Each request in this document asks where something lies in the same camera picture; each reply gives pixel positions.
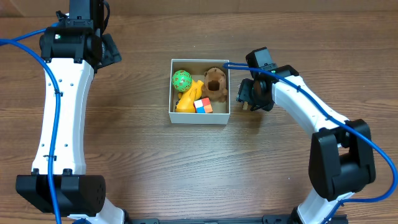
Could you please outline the brown capybara plush toy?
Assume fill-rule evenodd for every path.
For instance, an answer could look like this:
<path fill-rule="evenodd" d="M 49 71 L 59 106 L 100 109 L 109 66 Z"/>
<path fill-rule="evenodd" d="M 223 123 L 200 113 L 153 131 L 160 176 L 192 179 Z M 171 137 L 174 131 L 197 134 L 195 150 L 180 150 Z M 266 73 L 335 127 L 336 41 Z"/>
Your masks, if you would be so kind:
<path fill-rule="evenodd" d="M 219 68 L 214 67 L 205 72 L 204 76 L 205 81 L 201 88 L 201 97 L 224 103 L 228 95 L 225 73 Z"/>

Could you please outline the colourful puzzle cube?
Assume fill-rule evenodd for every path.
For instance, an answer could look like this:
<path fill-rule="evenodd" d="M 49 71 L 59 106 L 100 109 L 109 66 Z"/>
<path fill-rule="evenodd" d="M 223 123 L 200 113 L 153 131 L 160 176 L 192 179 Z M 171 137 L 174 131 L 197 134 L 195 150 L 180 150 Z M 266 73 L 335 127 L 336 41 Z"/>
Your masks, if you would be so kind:
<path fill-rule="evenodd" d="M 196 113 L 212 113 L 213 108 L 209 98 L 202 98 L 200 100 L 194 101 L 194 107 Z"/>

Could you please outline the yellow rubber dolphin toy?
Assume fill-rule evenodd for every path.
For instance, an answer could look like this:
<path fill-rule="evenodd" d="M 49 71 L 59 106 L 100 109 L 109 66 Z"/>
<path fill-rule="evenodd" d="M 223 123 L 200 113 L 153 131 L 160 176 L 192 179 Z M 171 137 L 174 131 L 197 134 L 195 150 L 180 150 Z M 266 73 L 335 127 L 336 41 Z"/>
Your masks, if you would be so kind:
<path fill-rule="evenodd" d="M 185 93 L 179 93 L 175 111 L 177 113 L 195 113 L 194 101 L 201 98 L 203 85 L 204 83 L 201 80 L 193 81 L 189 90 Z"/>

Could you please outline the green patterned ball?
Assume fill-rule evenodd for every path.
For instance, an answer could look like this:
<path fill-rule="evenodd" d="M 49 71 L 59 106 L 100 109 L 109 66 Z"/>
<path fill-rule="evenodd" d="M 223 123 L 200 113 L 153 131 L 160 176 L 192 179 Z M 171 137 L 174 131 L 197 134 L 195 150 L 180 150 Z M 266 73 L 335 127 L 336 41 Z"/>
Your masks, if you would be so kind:
<path fill-rule="evenodd" d="M 192 81 L 191 74 L 185 70 L 178 70 L 172 75 L 172 86 L 179 92 L 188 91 Z"/>

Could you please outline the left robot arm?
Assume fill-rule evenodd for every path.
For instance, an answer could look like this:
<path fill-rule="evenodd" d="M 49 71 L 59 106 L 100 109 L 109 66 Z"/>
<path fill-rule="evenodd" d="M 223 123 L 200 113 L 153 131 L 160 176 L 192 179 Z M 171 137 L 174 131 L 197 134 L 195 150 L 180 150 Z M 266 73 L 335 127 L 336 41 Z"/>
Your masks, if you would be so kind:
<path fill-rule="evenodd" d="M 101 175 L 86 173 L 83 135 L 86 102 L 96 72 L 121 55 L 105 33 L 110 15 L 104 0 L 71 1 L 68 14 L 41 32 L 46 93 L 42 132 L 29 175 L 18 175 L 16 191 L 43 213 L 76 223 L 127 223 L 127 213 L 106 197 Z"/>

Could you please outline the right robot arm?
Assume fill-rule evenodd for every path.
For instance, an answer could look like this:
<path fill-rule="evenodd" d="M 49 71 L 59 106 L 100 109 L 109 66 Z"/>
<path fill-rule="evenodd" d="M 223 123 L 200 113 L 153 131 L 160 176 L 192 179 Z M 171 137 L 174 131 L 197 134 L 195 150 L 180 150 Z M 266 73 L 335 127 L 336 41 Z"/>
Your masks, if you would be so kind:
<path fill-rule="evenodd" d="M 274 105 L 285 109 L 311 137 L 308 175 L 312 190 L 285 223 L 347 223 L 345 215 L 329 217 L 343 199 L 349 199 L 374 182 L 373 149 L 347 132 L 336 119 L 370 138 L 370 128 L 361 119 L 350 121 L 322 102 L 290 65 L 277 66 L 267 48 L 246 55 L 251 78 L 241 82 L 237 100 L 245 109 L 270 111 Z"/>

